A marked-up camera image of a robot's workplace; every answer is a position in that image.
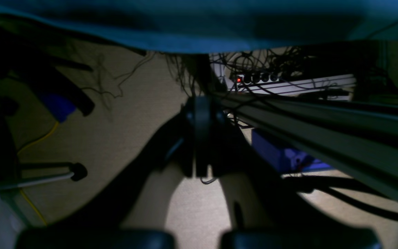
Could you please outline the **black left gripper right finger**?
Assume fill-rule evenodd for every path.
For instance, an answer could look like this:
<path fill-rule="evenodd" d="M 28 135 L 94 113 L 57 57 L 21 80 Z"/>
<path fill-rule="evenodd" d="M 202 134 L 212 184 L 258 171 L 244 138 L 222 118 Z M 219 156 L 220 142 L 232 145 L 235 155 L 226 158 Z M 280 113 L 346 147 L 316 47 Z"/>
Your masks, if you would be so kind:
<path fill-rule="evenodd" d="M 199 176 L 220 179 L 232 229 L 221 249 L 380 249 L 369 228 L 351 227 L 302 199 L 245 140 L 212 98 L 199 98 Z"/>

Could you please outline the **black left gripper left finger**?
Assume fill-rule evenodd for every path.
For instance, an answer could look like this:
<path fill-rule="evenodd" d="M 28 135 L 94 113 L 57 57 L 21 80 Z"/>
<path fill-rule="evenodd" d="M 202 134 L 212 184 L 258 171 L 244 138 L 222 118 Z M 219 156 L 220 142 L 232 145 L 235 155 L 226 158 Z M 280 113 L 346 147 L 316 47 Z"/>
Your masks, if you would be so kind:
<path fill-rule="evenodd" d="M 27 230 L 17 249 L 174 249 L 162 230 L 175 189 L 192 176 L 199 98 L 189 98 L 99 194 L 47 228 Z"/>

